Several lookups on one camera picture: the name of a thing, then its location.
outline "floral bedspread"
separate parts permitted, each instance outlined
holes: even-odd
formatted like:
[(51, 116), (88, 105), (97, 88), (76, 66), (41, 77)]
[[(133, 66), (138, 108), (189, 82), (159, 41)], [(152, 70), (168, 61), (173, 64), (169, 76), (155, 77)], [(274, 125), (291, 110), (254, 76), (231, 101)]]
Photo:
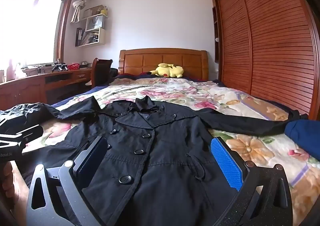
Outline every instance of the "floral bedspread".
[[(94, 96), (100, 107), (115, 100), (130, 100), (148, 95), (152, 100), (166, 101), (188, 106), (194, 110), (212, 108), (228, 115), (255, 117), (268, 120), (286, 120), (288, 114), (280, 108), (250, 95), (213, 82), (196, 83), (185, 79), (116, 79), (109, 87), (89, 95), (76, 96), (62, 110)], [(54, 145), (65, 139), (78, 121), (51, 120), (42, 124), (44, 134), (29, 143), (24, 151)], [(300, 149), (285, 134), (255, 137), (225, 131), (209, 130), (213, 136), (221, 136), (227, 145), (237, 151), (244, 160), (252, 160), (258, 166), (283, 165), (290, 185), (293, 205), (293, 225), (299, 225), (320, 194), (320, 162)]]

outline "headboard panel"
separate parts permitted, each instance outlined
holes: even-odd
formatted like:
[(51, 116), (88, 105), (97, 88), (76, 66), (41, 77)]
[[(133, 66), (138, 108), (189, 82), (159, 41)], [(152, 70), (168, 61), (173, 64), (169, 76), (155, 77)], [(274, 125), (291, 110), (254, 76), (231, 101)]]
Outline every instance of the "headboard panel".
[(147, 48), (120, 51), (119, 73), (138, 75), (153, 71), (159, 63), (183, 67), (185, 77), (208, 79), (208, 57), (205, 50)]

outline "red basket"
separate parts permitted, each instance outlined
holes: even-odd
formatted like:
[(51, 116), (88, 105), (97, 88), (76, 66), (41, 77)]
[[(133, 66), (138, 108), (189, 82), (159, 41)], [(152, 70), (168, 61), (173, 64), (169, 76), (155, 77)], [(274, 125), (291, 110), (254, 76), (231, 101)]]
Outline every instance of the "red basket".
[(75, 70), (78, 70), (80, 68), (80, 64), (79, 63), (74, 63), (74, 64), (71, 64), (71, 65), (68, 65), (68, 69), (70, 71), (75, 71)]

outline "yellow plush toy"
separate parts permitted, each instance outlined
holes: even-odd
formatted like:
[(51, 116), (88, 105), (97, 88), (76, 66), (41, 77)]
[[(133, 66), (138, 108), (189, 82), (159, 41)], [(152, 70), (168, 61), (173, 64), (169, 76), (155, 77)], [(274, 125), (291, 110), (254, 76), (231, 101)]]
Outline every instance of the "yellow plush toy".
[(183, 68), (180, 66), (174, 66), (173, 64), (160, 63), (159, 67), (155, 71), (151, 71), (152, 74), (156, 74), (159, 77), (171, 77), (181, 78), (183, 74)]

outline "blue gripper pad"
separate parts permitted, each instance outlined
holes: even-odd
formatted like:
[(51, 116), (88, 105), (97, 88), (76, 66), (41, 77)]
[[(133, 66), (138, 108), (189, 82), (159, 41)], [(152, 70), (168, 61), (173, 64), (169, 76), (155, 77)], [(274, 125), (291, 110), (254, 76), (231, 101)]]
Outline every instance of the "blue gripper pad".
[(237, 191), (239, 191), (243, 183), (242, 171), (216, 137), (211, 141), (211, 152), (220, 166), (220, 169), (222, 170), (230, 187), (236, 188)]

